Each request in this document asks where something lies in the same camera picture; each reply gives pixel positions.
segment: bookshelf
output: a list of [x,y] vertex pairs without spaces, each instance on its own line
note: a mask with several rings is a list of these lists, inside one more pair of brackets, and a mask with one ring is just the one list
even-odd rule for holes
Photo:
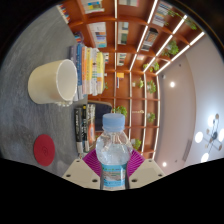
[[[88,98],[109,102],[113,107],[120,105],[126,107],[128,115],[125,120],[125,133],[130,139],[138,138],[142,141],[139,152],[145,158],[154,158],[159,135],[160,91],[158,74],[166,66],[172,64],[174,58],[172,55],[170,58],[162,56],[162,49],[166,47],[169,41],[175,40],[179,47],[179,52],[181,52],[187,46],[189,48],[193,47],[194,45],[191,46],[190,43],[202,33],[197,24],[197,30],[192,30],[178,16],[171,17],[166,15],[164,19],[169,23],[167,26],[161,27],[154,24],[153,18],[160,2],[156,0],[140,0],[139,6],[134,7],[120,5],[119,0],[102,0],[104,12],[90,14],[85,14],[81,0],[61,2],[70,16],[69,28],[73,33],[81,31],[84,36],[84,44],[88,47],[95,47],[88,25],[97,22],[106,23],[107,47],[99,48],[99,51],[109,53],[109,63],[105,66],[105,73],[107,73],[105,82],[108,83],[109,89],[105,89],[102,94],[97,96],[89,95]],[[182,17],[185,15],[173,6],[171,10],[179,13]],[[129,23],[126,45],[118,44],[119,22]],[[158,35],[149,51],[143,51],[141,48],[150,28],[156,29]],[[126,53],[124,65],[122,66],[116,64],[118,53]],[[138,60],[138,55],[144,56],[143,59]],[[144,72],[143,64],[150,63],[153,60],[159,63],[159,70],[157,72],[149,72],[149,70]],[[124,73],[124,79],[119,81],[119,88],[116,88],[117,72]],[[144,87],[141,89],[132,87],[132,82],[136,81],[137,83],[140,78],[144,80]],[[153,94],[146,90],[146,83],[151,80],[157,87],[157,91]],[[144,114],[133,113],[140,110],[143,110]],[[153,123],[149,124],[147,122],[147,112],[155,113],[156,119]]]

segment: book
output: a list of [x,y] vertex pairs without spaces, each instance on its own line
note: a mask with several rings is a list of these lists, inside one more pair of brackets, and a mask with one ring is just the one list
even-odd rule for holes
[[103,59],[103,53],[97,52],[97,59],[96,59],[96,65],[97,65],[97,92],[101,94],[103,92],[103,81],[104,81],[104,59]]
[[95,136],[95,117],[96,117],[96,105],[95,104],[87,104],[87,117],[88,117],[88,131],[87,131],[87,139],[89,143],[89,150],[95,148],[96,145],[96,136]]
[[137,56],[137,60],[143,60],[144,59],[144,57],[145,57],[145,55],[143,55],[143,54],[139,54],[138,56]]
[[78,77],[78,99],[83,99],[82,93],[82,44],[77,45],[77,54],[76,54],[76,68],[77,68],[77,77]]
[[75,108],[75,137],[78,153],[81,154],[84,151],[84,132],[83,132],[83,119],[82,108]]
[[63,4],[56,5],[59,13],[61,14],[62,18],[64,19],[65,23],[68,24],[70,22],[70,17],[66,12],[66,9]]
[[105,56],[105,64],[109,64],[109,53],[103,53]]
[[105,22],[89,24],[90,31],[92,33],[95,45],[97,48],[107,46],[106,39],[106,24]]
[[87,94],[86,92],[86,55],[87,47],[82,47],[82,93]]
[[97,96],[97,52],[99,50],[97,48],[93,48],[92,54],[93,54],[93,69],[92,69],[92,88],[93,88],[93,96]]
[[119,78],[117,77],[117,88],[119,88]]
[[83,115],[83,140],[85,143],[84,152],[89,152],[89,142],[87,137],[87,105],[83,104],[82,106],[82,115]]
[[149,45],[142,45],[142,51],[149,51],[150,46]]
[[86,58],[86,93],[92,94],[92,48],[87,48],[87,58]]
[[118,44],[126,44],[128,37],[128,22],[118,23]]
[[120,0],[119,5],[139,6],[139,0]]

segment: plastic bottle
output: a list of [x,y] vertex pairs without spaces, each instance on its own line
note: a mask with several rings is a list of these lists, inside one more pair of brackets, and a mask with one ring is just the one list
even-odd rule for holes
[[131,158],[132,144],[123,132],[125,116],[103,115],[104,132],[96,142],[96,154],[103,169],[103,190],[124,190],[127,162]]

